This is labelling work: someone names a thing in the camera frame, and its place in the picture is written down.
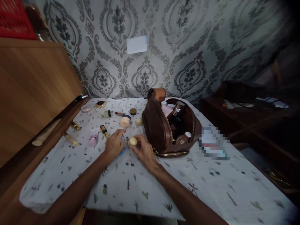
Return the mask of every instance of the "bag handle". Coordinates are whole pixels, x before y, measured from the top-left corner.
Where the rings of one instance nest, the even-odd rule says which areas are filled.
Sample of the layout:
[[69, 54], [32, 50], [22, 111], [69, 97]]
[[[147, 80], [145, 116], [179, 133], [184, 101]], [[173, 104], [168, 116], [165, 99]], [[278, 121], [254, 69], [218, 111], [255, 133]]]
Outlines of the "bag handle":
[[162, 87], [151, 88], [148, 92], [148, 100], [155, 98], [159, 103], [163, 102], [166, 97], [166, 90]]

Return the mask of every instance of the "red basket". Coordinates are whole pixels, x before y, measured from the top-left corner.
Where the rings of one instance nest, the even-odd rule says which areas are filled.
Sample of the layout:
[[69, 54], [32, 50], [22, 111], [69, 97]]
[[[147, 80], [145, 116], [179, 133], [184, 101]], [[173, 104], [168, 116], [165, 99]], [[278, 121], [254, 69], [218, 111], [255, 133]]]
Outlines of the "red basket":
[[0, 37], [37, 39], [21, 0], [0, 0]]

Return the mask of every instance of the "hand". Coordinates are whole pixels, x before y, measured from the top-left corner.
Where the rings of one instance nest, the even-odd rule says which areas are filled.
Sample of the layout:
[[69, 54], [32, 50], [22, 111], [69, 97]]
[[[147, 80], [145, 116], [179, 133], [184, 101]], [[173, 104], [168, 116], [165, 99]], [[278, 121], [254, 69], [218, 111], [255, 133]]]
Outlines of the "hand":
[[106, 140], [104, 153], [107, 154], [110, 161], [113, 161], [115, 158], [117, 158], [124, 148], [125, 140], [123, 140], [121, 143], [124, 131], [125, 130], [123, 129], [117, 129], [117, 131], [109, 136]]
[[138, 141], [137, 145], [141, 146], [141, 148], [137, 149], [136, 146], [132, 145], [130, 145], [130, 147], [137, 155], [137, 158], [142, 162], [144, 167], [152, 173], [159, 165], [155, 158], [152, 145], [143, 135], [136, 135], [134, 137]]

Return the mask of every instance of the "damask wallpaper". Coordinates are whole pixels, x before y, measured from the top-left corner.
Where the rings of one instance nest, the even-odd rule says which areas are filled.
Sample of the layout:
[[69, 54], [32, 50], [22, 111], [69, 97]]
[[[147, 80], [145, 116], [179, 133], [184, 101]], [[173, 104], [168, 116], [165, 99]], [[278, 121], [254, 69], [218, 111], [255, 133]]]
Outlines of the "damask wallpaper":
[[[259, 73], [293, 28], [274, 0], [36, 0], [91, 97], [164, 87], [197, 105], [226, 79]], [[128, 55], [126, 39], [148, 36]]]

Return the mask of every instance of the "person's right hand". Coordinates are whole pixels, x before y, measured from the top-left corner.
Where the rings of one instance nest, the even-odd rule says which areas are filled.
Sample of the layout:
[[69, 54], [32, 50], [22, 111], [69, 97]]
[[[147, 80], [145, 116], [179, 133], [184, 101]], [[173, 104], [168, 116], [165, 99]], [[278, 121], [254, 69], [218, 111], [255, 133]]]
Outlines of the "person's right hand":
[[158, 162], [155, 158], [155, 154], [152, 149], [152, 145], [148, 142], [148, 140], [143, 135], [134, 136], [141, 148], [137, 149], [136, 146], [130, 145], [131, 149], [137, 155], [137, 158], [142, 162], [144, 167], [149, 171], [153, 172], [158, 166]]

